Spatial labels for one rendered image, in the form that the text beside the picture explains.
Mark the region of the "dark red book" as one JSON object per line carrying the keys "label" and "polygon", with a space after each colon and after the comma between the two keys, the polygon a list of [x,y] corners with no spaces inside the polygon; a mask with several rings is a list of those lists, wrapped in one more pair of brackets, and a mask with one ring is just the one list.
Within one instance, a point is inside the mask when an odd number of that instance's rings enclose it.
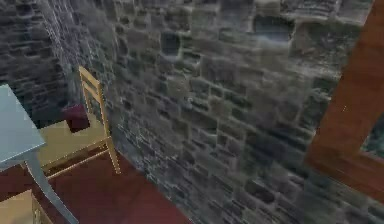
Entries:
{"label": "dark red book", "polygon": [[63,117],[72,133],[84,130],[90,126],[86,110],[81,104],[65,108],[63,110]]}

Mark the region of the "pale grey table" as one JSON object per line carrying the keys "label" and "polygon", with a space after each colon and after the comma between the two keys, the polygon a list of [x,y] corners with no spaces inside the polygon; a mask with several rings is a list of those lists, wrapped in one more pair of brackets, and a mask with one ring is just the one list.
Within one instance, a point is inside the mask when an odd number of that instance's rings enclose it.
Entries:
{"label": "pale grey table", "polygon": [[0,172],[24,163],[45,197],[69,224],[78,219],[65,206],[48,182],[38,160],[46,145],[34,122],[8,84],[0,86]]}

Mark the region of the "brown wooden window frame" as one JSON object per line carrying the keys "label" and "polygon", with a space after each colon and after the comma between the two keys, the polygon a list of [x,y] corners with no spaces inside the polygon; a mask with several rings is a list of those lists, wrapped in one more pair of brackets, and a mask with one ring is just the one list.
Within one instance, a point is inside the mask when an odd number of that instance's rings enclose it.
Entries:
{"label": "brown wooden window frame", "polygon": [[360,37],[309,145],[305,164],[384,203],[384,159],[361,150],[384,114],[384,0],[374,0]]}

